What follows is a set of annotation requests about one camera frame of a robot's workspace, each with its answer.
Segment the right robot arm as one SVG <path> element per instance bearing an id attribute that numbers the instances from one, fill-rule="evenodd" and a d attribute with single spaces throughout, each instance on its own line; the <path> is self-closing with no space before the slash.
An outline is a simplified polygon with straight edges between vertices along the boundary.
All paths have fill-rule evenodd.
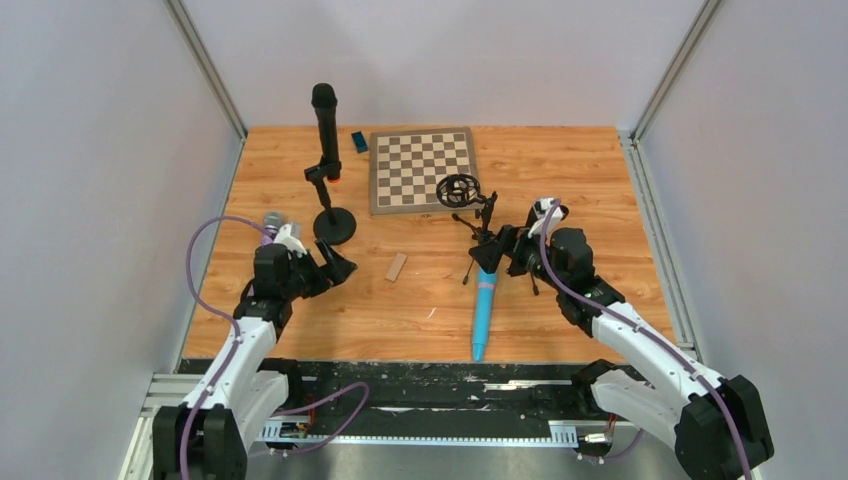
<path id="1" fill-rule="evenodd" d="M 671 448 L 692 479 L 738 479 L 775 450 L 761 397 L 742 375 L 723 376 L 684 354 L 597 275 L 585 233 L 553 232 L 548 244 L 525 227 L 475 229 L 470 256 L 488 273 L 508 258 L 510 276 L 530 274 L 557 292 L 565 319 L 621 355 L 634 379 L 606 360 L 575 382 L 593 408 L 623 417 Z"/>

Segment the purple glitter microphone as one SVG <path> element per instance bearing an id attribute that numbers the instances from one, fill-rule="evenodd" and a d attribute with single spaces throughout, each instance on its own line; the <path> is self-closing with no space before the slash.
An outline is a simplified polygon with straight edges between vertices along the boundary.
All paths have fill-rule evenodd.
<path id="1" fill-rule="evenodd" d="M 267 212 L 263 217 L 260 245 L 268 245 L 274 241 L 279 230 L 285 225 L 284 216 L 278 211 Z"/>

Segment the black round-base mic stand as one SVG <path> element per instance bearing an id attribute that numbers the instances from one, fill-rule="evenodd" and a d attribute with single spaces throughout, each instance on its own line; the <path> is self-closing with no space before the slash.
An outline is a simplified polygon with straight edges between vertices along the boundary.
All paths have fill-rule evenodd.
<path id="1" fill-rule="evenodd" d="M 329 190 L 325 184 L 325 181 L 330 179 L 330 174 L 339 173 L 340 170 L 340 162 L 326 162 L 324 158 L 321 158 L 318 164 L 304 170 L 305 179 L 315 187 L 323 207 L 323 211 L 313 222 L 314 236 L 333 246 L 349 241 L 357 227 L 356 219 L 349 210 L 332 205 Z"/>

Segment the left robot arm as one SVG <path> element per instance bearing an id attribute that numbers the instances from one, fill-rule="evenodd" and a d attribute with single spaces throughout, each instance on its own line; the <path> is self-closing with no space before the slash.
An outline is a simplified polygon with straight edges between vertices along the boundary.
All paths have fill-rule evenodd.
<path id="1" fill-rule="evenodd" d="M 323 264 L 297 239 L 257 248 L 251 293 L 233 312 L 225 346 L 179 404 L 154 416 L 154 478 L 245 478 L 251 445 L 289 395 L 287 374 L 261 364 L 291 318 L 294 301 L 341 285 L 357 269 L 324 240 L 316 247 Z"/>

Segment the black microphone orange end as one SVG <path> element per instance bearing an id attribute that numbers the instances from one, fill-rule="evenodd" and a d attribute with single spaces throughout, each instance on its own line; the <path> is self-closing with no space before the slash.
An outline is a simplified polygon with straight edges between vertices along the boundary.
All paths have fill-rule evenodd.
<path id="1" fill-rule="evenodd" d="M 324 169 L 329 181 L 337 182 L 341 177 L 341 162 L 336 121 L 338 99 L 333 87 L 328 83 L 314 85 L 311 105 L 317 118 L 322 149 L 319 165 Z"/>

